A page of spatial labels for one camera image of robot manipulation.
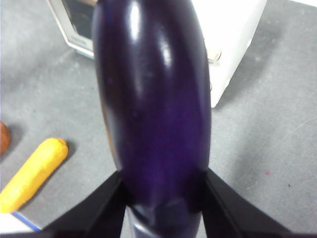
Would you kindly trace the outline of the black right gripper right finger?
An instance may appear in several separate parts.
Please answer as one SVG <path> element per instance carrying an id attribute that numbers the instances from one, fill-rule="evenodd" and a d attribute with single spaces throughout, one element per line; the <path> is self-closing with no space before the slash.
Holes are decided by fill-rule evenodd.
<path id="1" fill-rule="evenodd" d="M 299 235 L 236 193 L 208 170 L 202 197 L 208 238 L 297 238 Z"/>

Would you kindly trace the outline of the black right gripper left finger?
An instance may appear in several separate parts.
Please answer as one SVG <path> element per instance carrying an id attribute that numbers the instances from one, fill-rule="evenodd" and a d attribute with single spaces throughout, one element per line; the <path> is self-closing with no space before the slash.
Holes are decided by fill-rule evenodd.
<path id="1" fill-rule="evenodd" d="M 37 232 L 37 237 L 118 238 L 125 207 L 125 189 L 115 172 L 86 199 Z"/>

